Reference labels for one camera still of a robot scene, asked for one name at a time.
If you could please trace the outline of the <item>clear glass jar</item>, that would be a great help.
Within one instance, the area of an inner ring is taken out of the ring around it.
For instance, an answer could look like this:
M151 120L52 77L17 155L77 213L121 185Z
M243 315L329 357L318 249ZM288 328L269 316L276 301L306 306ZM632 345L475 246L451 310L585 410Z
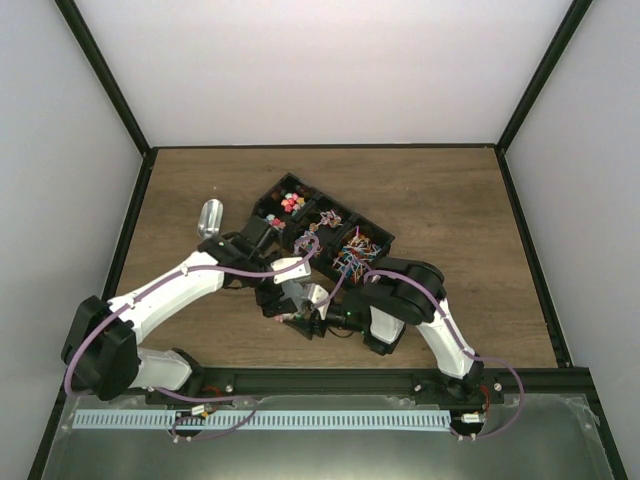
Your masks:
M296 312L281 313L274 317L274 319L280 323L286 321L306 321L308 319L310 310L307 306L301 306Z

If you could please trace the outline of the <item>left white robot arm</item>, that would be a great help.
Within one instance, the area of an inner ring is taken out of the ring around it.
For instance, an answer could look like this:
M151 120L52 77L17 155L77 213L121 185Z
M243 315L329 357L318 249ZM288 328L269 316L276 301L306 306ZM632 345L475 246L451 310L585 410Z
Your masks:
M263 256L270 232L254 219L241 232L209 235L146 285L109 300L85 299L61 352L66 394L106 401L130 389L153 389L184 404L196 402L204 392L203 367L181 349L157 351L142 344L176 313L234 281L254 289L258 303L267 305L282 297L286 283L308 276L308 257Z

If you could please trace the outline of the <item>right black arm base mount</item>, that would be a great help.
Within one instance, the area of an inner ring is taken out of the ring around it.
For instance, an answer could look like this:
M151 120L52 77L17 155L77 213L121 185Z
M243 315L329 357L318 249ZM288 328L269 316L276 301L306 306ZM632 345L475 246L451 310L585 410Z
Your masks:
M494 388L497 378L488 369L455 379L438 369L418 370L410 375L410 393L419 403L436 404L442 408L480 407L503 404L504 395Z

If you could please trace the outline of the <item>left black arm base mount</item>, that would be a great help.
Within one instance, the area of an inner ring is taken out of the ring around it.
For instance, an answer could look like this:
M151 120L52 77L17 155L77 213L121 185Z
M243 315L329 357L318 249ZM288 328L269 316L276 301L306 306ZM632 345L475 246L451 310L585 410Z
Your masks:
M212 403L214 405L230 404L236 397L216 383L210 384L207 370L195 370L187 378L185 383L169 394L168 387L162 387L145 394L146 403L149 405L187 405Z

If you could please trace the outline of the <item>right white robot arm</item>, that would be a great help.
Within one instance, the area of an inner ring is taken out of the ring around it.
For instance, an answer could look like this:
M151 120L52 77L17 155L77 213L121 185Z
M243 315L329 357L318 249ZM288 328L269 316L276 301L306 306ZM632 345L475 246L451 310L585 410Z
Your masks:
M384 259L340 300L326 304L308 300L279 321L309 340L330 329L358 332L363 343L381 356L393 353L406 328L413 326L436 358L441 391L465 403L480 390L484 363L452 319L444 275L429 263Z

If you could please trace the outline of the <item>metal candy scoop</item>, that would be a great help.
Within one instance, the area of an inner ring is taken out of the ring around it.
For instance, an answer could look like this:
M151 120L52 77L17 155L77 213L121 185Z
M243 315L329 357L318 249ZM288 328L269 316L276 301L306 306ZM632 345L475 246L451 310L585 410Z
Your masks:
M218 199L210 199L203 204L197 224L197 234L201 239L219 234L223 213L223 203Z

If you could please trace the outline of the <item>round metal jar lid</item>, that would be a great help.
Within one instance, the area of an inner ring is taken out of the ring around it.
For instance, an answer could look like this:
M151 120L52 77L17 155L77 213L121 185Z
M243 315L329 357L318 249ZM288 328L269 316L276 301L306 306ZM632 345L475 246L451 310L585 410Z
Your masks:
M295 306L295 310L298 311L306 300L304 286L295 281L286 281L281 284L281 287L285 299L291 300Z

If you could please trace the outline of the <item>black three-compartment candy tray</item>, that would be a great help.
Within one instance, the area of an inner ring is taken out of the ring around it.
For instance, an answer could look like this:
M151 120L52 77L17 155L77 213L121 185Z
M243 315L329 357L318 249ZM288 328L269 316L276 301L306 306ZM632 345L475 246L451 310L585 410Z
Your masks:
M303 252L312 243L302 238L313 234L319 249L311 266L332 281L342 280L344 289L360 284L366 271L376 266L391 249L395 236L329 195L288 173L255 203L253 214L276 229L280 244Z

